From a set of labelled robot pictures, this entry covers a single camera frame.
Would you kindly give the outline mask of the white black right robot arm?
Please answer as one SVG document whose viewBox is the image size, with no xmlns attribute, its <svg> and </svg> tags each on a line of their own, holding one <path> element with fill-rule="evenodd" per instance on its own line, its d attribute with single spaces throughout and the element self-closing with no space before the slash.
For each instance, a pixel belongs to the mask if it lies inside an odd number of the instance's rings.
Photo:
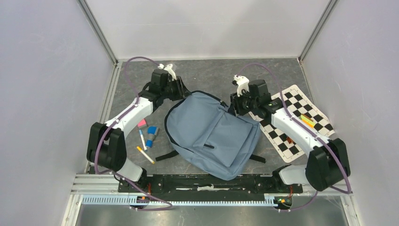
<svg viewBox="0 0 399 226">
<path fill-rule="evenodd" d="M 230 95 L 231 105 L 237 115 L 252 113 L 279 129 L 293 140 L 307 156 L 305 165 L 289 165 L 275 170 L 272 187 L 277 192 L 286 191 L 291 184 L 309 184 L 316 191 L 327 188 L 338 190 L 336 183 L 344 181 L 351 193 L 351 174 L 346 144 L 339 138 L 331 139 L 306 125 L 288 109 L 283 93 L 273 99 L 264 80 L 250 81 L 235 75 L 232 80 L 237 91 Z"/>
</svg>

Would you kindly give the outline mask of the blue fabric backpack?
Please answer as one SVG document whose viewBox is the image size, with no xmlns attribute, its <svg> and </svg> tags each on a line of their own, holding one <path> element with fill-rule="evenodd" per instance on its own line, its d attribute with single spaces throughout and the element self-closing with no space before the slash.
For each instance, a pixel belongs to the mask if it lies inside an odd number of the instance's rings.
<svg viewBox="0 0 399 226">
<path fill-rule="evenodd" d="M 156 161 L 182 156 L 202 171 L 229 181 L 243 172 L 248 160 L 265 163 L 253 152 L 261 136 L 260 123 L 236 116 L 221 99 L 196 90 L 174 105 L 164 119 L 173 151 Z"/>
</svg>

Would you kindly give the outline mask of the pink grey eraser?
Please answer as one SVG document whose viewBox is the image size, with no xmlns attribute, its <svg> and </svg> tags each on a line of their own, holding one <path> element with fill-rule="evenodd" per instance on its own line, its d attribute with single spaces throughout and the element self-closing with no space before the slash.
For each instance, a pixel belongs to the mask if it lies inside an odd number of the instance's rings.
<svg viewBox="0 0 399 226">
<path fill-rule="evenodd" d="M 139 129 L 146 128 L 147 126 L 148 126 L 148 125 L 147 125 L 147 122 L 146 122 L 145 119 L 142 119 L 142 120 L 137 124 L 137 127 L 138 127 Z"/>
</svg>

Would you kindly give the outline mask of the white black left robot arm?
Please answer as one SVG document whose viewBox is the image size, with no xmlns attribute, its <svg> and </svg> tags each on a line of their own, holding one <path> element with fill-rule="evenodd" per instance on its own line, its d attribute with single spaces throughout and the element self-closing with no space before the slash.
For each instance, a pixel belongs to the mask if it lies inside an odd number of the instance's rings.
<svg viewBox="0 0 399 226">
<path fill-rule="evenodd" d="M 90 128 L 86 158 L 89 162 L 116 172 L 130 180 L 130 186 L 137 192 L 144 191 L 148 179 L 145 170 L 127 158 L 127 135 L 145 117 L 151 115 L 164 102 L 181 100 L 189 95 L 181 77 L 173 70 L 173 65 L 159 65 L 127 108 L 105 123 L 94 123 Z"/>
</svg>

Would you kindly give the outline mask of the blue grey glue stick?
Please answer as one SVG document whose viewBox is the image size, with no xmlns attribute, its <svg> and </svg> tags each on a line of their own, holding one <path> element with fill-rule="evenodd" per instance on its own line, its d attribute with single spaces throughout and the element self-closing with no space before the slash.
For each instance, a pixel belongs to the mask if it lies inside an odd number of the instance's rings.
<svg viewBox="0 0 399 226">
<path fill-rule="evenodd" d="M 154 134 L 154 133 L 148 133 L 147 141 L 145 143 L 147 148 L 152 148 L 153 147 L 153 142 L 154 142 L 156 136 L 157 135 Z"/>
</svg>

